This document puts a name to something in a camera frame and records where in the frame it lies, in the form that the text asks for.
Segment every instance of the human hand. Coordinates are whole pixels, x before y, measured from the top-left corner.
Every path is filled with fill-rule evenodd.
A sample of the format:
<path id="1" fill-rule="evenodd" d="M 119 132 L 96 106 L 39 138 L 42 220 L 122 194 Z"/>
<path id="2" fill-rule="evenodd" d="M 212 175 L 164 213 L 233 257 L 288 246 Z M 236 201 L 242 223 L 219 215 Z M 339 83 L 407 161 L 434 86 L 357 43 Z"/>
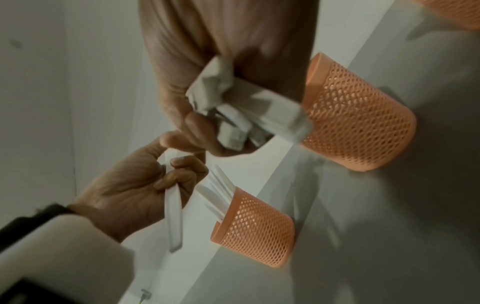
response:
<path id="1" fill-rule="evenodd" d="M 193 111 L 185 92 L 215 55 L 233 59 L 235 74 L 301 101 L 312 52 L 319 0 L 139 0 L 146 49 L 159 102 L 178 131 L 166 147 L 215 156 L 241 152 L 217 141 L 217 126 Z"/>
<path id="2" fill-rule="evenodd" d="M 166 149 L 159 139 L 139 148 L 96 178 L 68 207 L 119 242 L 160 221 L 165 217 L 165 190 L 178 183 L 185 206 L 209 172 L 205 154 L 200 154 L 173 159 L 175 170 L 165 174 L 157 159 Z"/>

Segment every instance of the gray surface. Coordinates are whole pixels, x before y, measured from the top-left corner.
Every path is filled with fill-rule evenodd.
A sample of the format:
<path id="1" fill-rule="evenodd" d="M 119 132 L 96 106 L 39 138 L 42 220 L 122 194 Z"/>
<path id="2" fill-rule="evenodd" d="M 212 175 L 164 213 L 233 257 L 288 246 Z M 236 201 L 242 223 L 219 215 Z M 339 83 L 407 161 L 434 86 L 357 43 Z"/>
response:
<path id="1" fill-rule="evenodd" d="M 480 302 L 478 34 L 397 1 L 349 68 L 414 110 L 411 146 L 367 173 L 293 147 L 258 196 L 296 218 L 288 264 L 221 248 L 183 304 Z"/>

